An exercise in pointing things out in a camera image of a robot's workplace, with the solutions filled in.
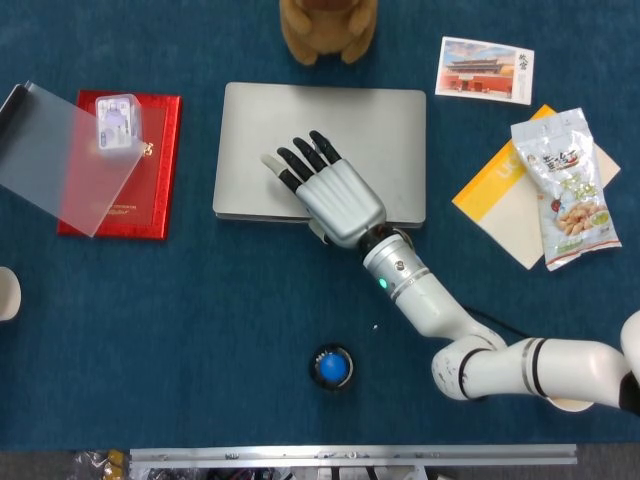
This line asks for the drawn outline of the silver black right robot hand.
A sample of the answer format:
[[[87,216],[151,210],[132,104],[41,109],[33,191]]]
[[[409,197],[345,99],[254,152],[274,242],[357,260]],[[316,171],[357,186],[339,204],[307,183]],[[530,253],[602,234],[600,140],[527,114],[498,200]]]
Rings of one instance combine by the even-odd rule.
[[[312,130],[309,136],[293,139],[295,152],[280,147],[276,156],[263,154],[260,160],[301,202],[317,236],[354,248],[370,229],[386,223],[385,206],[324,135]]]

